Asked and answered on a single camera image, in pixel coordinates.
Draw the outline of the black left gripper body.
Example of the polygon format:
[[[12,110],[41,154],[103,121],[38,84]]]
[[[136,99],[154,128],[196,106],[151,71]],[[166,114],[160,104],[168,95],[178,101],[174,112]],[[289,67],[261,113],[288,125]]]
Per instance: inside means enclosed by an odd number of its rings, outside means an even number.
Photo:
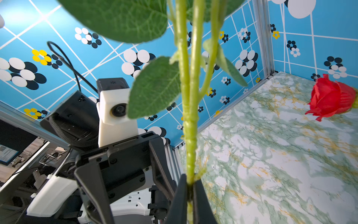
[[[98,163],[109,202],[114,202],[144,185],[145,169],[152,168],[149,140],[158,137],[154,132],[147,132],[101,147],[82,155],[77,168],[89,162]]]

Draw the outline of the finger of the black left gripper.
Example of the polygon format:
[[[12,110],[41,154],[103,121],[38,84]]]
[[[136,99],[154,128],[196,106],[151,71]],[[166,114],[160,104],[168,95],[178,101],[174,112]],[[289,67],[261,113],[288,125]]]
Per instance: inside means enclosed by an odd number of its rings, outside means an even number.
[[[162,139],[158,137],[149,140],[149,148],[153,181],[166,198],[169,201],[172,201],[175,196],[176,185],[168,169],[166,152]]]
[[[99,164],[89,162],[76,168],[74,175],[89,219],[95,224],[113,224],[114,218]]]

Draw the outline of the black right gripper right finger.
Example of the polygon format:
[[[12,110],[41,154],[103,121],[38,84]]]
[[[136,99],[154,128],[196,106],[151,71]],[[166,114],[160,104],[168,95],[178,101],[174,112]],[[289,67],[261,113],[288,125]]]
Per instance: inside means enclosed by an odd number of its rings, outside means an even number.
[[[217,224],[201,180],[193,184],[194,224]]]

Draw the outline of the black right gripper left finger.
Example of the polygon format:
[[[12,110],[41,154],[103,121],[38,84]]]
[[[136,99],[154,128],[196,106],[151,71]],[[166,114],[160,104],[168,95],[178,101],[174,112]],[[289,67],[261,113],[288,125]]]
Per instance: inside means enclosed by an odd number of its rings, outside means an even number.
[[[187,223],[187,199],[188,186],[186,174],[182,174],[178,183],[175,196],[171,202],[169,213],[165,224],[186,224]]]

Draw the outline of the light blue peony stem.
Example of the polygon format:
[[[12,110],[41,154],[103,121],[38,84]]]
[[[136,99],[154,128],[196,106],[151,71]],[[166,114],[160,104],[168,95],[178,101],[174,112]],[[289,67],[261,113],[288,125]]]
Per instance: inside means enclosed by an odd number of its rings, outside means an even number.
[[[123,43],[156,40],[168,21],[173,23],[177,51],[142,70],[131,88],[127,112],[131,119],[153,115],[182,96],[187,222],[194,224],[193,184],[204,174],[195,172],[199,102],[209,89],[215,64],[241,86],[247,85],[218,43],[225,18],[242,1],[61,1],[61,5],[83,25]]]

